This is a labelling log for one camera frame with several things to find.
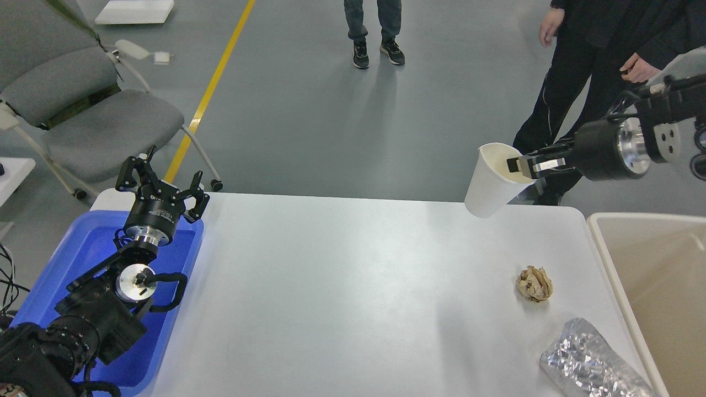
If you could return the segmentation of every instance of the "trash bin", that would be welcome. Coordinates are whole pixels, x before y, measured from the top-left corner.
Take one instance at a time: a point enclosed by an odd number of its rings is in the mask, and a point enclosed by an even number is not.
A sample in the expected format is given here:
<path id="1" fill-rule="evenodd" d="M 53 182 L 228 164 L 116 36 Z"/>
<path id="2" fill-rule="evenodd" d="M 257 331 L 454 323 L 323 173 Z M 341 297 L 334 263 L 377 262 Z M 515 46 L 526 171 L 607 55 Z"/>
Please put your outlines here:
<path id="1" fill-rule="evenodd" d="M 595 213 L 587 221 L 655 391 L 706 396 L 706 218 Z"/>

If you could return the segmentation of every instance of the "caster wheel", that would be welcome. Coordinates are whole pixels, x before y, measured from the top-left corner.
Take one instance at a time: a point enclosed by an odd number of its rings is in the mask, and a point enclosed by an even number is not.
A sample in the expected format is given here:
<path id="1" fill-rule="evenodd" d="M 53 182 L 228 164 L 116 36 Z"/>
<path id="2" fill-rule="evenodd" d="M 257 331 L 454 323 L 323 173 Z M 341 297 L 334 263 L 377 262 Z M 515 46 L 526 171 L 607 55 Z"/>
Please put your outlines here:
<path id="1" fill-rule="evenodd" d="M 211 179 L 211 189 L 213 189 L 213 191 L 220 191 L 223 189 L 223 182 L 217 179 Z"/>
<path id="2" fill-rule="evenodd" d="M 72 196 L 76 197 L 78 200 L 83 200 L 86 198 L 86 191 L 83 189 L 74 189 Z"/>

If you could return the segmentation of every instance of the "black pants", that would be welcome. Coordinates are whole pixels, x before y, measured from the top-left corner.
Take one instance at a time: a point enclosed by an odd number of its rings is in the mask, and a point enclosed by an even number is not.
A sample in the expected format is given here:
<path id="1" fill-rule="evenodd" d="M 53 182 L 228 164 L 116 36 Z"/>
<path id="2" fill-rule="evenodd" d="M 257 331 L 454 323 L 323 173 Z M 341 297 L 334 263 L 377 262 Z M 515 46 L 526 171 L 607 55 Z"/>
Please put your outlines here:
<path id="1" fill-rule="evenodd" d="M 572 137 L 583 124 L 601 119 L 621 92 L 639 86 L 621 78 L 620 68 L 630 55 L 632 53 L 615 54 L 610 49 L 600 49 L 570 30 L 560 29 L 534 111 L 518 131 L 513 146 L 525 154 L 554 143 L 569 108 L 589 77 L 591 82 L 583 110 L 562 138 Z M 546 190 L 564 194 L 581 176 L 578 171 L 551 175 L 546 178 Z"/>
<path id="2" fill-rule="evenodd" d="M 344 0 L 348 22 L 348 38 L 354 42 L 365 41 L 368 30 L 363 25 L 363 0 Z M 378 0 L 378 20 L 383 40 L 393 40 L 400 34 L 402 25 L 402 0 Z"/>

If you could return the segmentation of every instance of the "black jacket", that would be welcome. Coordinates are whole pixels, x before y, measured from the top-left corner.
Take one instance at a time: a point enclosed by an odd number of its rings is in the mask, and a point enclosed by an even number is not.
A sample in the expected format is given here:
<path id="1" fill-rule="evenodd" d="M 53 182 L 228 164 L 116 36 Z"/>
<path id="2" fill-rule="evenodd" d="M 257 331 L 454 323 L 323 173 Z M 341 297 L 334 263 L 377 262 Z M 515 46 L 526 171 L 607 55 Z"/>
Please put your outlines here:
<path id="1" fill-rule="evenodd" d="M 566 11 L 566 29 L 621 57 L 637 52 L 663 69 L 706 45 L 706 0 L 551 0 Z"/>

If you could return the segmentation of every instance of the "chair leg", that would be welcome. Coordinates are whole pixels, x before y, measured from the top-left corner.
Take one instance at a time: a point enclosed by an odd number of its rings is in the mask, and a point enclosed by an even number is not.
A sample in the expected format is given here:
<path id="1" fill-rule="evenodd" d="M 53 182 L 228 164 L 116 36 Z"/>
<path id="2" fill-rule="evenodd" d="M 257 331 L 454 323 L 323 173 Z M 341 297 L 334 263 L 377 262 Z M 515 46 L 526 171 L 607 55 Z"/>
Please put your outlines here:
<path id="1" fill-rule="evenodd" d="M 15 128 L 13 128 L 13 130 L 17 134 L 19 134 L 22 137 L 22 139 L 24 139 L 25 142 L 27 142 L 27 144 L 29 144 L 29 146 L 32 149 L 34 149 L 35 152 L 37 152 L 38 155 L 40 155 L 42 157 L 44 162 L 47 165 L 49 165 L 49 169 L 54 173 L 54 176 L 59 180 L 61 185 L 64 186 L 64 188 L 66 189 L 66 191 L 70 195 L 75 196 L 77 199 L 79 199 L 79 197 L 77 196 L 76 189 L 74 189 L 73 187 L 71 187 L 70 184 L 68 184 L 68 182 L 66 181 L 66 178 L 64 178 L 64 176 L 61 174 L 62 172 L 64 174 L 67 174 L 68 176 L 72 177 L 73 179 L 75 179 L 81 186 L 83 186 L 92 195 L 94 195 L 94 196 L 98 195 L 98 190 L 96 190 L 95 188 L 93 188 L 89 184 L 85 183 L 81 179 L 75 177 L 73 174 L 71 174 L 69 171 L 64 169 L 62 166 L 56 164 L 54 162 L 54 160 L 49 156 L 49 153 L 47 153 L 47 151 L 40 144 L 38 144 L 34 139 L 32 139 L 32 137 L 29 134 L 27 134 L 24 130 L 22 130 L 20 127 L 15 127 Z"/>
<path id="2" fill-rule="evenodd" d="M 181 130 L 189 137 L 189 139 L 191 139 L 191 142 L 196 147 L 198 154 L 201 155 L 201 158 L 206 163 L 209 170 L 211 170 L 211 172 L 213 173 L 214 179 L 211 180 L 211 188 L 213 189 L 213 191 L 219 191 L 223 189 L 223 182 L 221 180 L 221 177 L 218 174 L 218 171 L 216 171 L 215 167 L 213 167 L 213 163 L 211 163 L 211 160 L 208 158 L 208 155 L 206 155 L 206 152 L 203 150 L 203 147 L 201 147 L 201 144 L 196 140 L 196 137 L 189 130 L 189 128 L 182 126 Z"/>

